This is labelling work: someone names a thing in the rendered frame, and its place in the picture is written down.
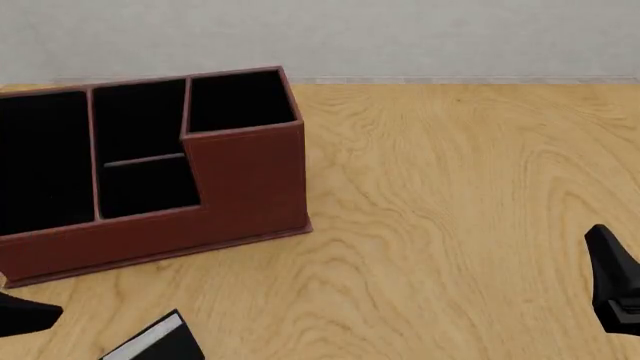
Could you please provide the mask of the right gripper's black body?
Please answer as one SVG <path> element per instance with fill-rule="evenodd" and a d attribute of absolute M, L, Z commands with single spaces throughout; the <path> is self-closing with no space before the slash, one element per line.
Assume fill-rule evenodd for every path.
<path fill-rule="evenodd" d="M 607 333 L 640 333 L 640 292 L 594 293 L 594 313 Z"/>

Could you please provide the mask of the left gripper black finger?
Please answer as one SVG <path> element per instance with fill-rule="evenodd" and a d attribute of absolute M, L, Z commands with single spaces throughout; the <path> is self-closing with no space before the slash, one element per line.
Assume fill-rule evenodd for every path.
<path fill-rule="evenodd" d="M 0 293 L 0 337 L 50 329 L 63 314 L 59 305 L 33 302 Z"/>

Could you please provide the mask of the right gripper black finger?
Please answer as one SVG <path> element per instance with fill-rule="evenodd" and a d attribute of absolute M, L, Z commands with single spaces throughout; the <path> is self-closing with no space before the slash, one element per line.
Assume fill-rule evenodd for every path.
<path fill-rule="evenodd" d="M 584 236 L 593 273 L 593 299 L 640 296 L 640 263 L 604 224 Z"/>

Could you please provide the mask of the red-brown desk caddy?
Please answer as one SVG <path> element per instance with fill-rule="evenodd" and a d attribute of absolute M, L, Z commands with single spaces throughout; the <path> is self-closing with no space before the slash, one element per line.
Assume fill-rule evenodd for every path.
<path fill-rule="evenodd" d="M 0 93 L 7 287 L 310 229 L 281 67 Z"/>

